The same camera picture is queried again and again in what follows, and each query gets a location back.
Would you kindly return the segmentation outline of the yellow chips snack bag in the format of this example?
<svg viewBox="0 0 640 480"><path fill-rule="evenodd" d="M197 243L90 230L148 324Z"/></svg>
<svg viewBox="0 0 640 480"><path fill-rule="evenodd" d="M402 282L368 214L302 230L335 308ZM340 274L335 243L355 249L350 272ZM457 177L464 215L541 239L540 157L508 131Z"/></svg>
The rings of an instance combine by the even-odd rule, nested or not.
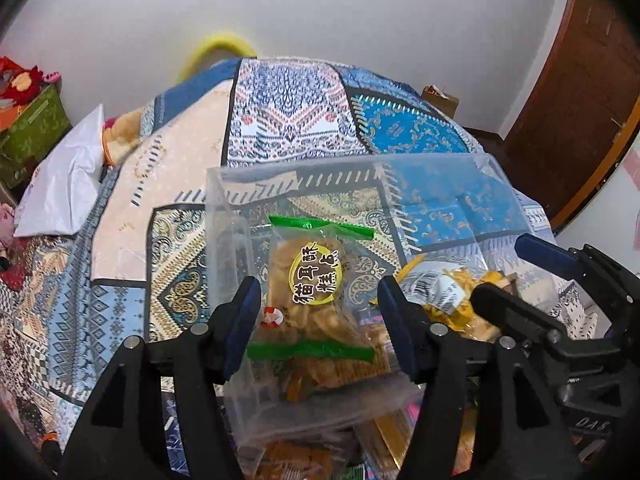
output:
<svg viewBox="0 0 640 480"><path fill-rule="evenodd" d="M442 323L465 338L495 341L500 330L474 311L471 295L481 284L493 284L517 295L516 275L491 270L481 254L422 252L400 269L377 262L368 267L376 278L392 274L408 301L423 308L432 322Z"/></svg>

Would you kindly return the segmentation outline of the clear green-band cracker bag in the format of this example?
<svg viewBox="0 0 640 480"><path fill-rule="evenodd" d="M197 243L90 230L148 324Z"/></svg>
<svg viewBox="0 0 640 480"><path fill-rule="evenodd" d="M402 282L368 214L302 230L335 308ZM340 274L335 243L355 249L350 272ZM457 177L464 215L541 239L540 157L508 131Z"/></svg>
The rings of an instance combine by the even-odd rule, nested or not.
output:
<svg viewBox="0 0 640 480"><path fill-rule="evenodd" d="M267 295L248 357L271 366L288 402L390 374L385 328L361 323L348 296L360 278L378 282L363 252L375 230L302 217L269 222Z"/></svg>

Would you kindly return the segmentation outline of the gold-edged sesame bar pack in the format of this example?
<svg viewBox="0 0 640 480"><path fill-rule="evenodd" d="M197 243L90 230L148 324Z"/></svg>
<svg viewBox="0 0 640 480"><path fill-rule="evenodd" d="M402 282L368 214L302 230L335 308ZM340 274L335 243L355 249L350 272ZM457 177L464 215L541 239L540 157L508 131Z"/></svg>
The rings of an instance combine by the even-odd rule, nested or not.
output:
<svg viewBox="0 0 640 480"><path fill-rule="evenodd" d="M405 460L414 421L398 410L367 420L355 427L363 459L373 479L396 479Z"/></svg>

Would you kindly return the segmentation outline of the brown wooden door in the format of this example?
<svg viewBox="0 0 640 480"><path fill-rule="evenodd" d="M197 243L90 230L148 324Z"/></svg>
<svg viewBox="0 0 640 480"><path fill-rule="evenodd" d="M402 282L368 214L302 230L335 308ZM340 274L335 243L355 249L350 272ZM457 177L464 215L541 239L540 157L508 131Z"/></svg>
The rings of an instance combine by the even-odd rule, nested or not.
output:
<svg viewBox="0 0 640 480"><path fill-rule="evenodd" d="M512 184L557 228L578 211L639 97L639 47L611 0L567 0L532 94L504 141Z"/></svg>

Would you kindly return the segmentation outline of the orange fried snack bag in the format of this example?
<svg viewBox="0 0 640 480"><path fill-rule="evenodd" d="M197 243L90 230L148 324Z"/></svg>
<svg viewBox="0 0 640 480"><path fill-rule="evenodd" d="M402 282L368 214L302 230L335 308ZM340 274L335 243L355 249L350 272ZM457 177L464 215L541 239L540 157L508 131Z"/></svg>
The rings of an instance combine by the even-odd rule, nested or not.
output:
<svg viewBox="0 0 640 480"><path fill-rule="evenodd" d="M314 479L332 477L331 451L322 445L277 441L269 443L255 479Z"/></svg>

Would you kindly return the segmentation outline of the patchwork patterned bedspread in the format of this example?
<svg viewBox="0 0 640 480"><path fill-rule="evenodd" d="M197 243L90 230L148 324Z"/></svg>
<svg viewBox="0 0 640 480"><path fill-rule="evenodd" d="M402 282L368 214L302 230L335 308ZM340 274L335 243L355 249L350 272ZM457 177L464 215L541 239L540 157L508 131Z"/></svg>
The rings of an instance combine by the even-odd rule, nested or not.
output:
<svg viewBox="0 0 640 480"><path fill-rule="evenodd" d="M485 154L452 118L395 81L304 58L234 58L158 96L134 113L130 140L108 144L113 166L77 234L35 236L24 298L1 312L1 399L26 465L18 478L60 476L76 422L122 342L174 339L205 323L209 302L206 177L209 169L396 154ZM355 427L407 411L414 426L422 390L400 369L358 384L283 399L270 365L247 348L215 388L242 478L255 479L269 443L322 445L330 479L373 479ZM562 311L582 336L598 317L574 296ZM160 381L171 469L188 476L174 381Z"/></svg>

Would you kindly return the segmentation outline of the small cardboard box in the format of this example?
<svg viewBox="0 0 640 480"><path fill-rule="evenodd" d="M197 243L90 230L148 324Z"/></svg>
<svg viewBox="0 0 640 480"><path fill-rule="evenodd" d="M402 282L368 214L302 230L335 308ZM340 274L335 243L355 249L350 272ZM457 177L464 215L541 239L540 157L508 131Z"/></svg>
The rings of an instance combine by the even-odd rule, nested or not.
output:
<svg viewBox="0 0 640 480"><path fill-rule="evenodd" d="M436 107L442 114L454 118L459 105L458 98L443 92L434 84L424 87L421 96L424 101Z"/></svg>

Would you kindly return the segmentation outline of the clear plastic storage bin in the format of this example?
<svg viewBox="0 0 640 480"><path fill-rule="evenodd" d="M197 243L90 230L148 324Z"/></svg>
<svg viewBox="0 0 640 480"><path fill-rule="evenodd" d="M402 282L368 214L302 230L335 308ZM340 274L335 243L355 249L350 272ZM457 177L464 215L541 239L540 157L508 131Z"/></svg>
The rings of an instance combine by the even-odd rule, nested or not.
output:
<svg viewBox="0 0 640 480"><path fill-rule="evenodd" d="M544 211L516 192L487 154L396 154L220 167L206 177L206 256L212 306L243 278L269 278L271 216L364 226L372 240L347 244L341 305L361 324L377 323L378 281L416 256L432 269L511 275L518 294L550 310L567 281L521 259L524 233L550 240Z"/></svg>

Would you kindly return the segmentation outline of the white pillow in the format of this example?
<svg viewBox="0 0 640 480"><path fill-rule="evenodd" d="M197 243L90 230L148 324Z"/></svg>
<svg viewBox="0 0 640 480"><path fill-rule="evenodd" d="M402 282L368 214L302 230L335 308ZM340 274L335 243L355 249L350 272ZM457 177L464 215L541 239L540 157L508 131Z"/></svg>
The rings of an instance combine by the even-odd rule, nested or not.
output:
<svg viewBox="0 0 640 480"><path fill-rule="evenodd" d="M16 237L78 233L98 198L103 124L98 105L40 162L17 207Z"/></svg>

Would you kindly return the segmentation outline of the pink plush toy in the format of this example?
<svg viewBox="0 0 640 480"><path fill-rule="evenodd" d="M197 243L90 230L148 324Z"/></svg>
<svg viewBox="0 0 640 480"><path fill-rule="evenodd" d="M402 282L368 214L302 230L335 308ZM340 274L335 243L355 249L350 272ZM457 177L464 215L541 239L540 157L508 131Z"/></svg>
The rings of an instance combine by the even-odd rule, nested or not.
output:
<svg viewBox="0 0 640 480"><path fill-rule="evenodd" d="M14 208L9 204L0 205L0 252L5 257L14 242Z"/></svg>

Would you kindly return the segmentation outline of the green storage basket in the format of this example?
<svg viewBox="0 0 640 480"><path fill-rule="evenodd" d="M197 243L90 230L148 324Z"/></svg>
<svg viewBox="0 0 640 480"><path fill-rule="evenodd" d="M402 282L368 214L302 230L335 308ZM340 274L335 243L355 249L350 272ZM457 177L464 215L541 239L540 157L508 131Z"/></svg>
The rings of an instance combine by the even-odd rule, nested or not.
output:
<svg viewBox="0 0 640 480"><path fill-rule="evenodd" d="M49 84L1 133L1 182L15 188L72 128L58 87Z"/></svg>

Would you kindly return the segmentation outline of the yellow curved tube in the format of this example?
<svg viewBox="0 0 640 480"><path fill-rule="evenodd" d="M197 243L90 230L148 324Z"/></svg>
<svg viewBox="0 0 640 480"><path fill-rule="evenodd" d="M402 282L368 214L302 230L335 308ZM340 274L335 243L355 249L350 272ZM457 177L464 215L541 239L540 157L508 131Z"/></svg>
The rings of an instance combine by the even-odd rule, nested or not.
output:
<svg viewBox="0 0 640 480"><path fill-rule="evenodd" d="M186 57L176 80L181 84L197 75L209 61L222 61L225 58L256 58L257 52L250 44L230 32L213 34L202 39Z"/></svg>

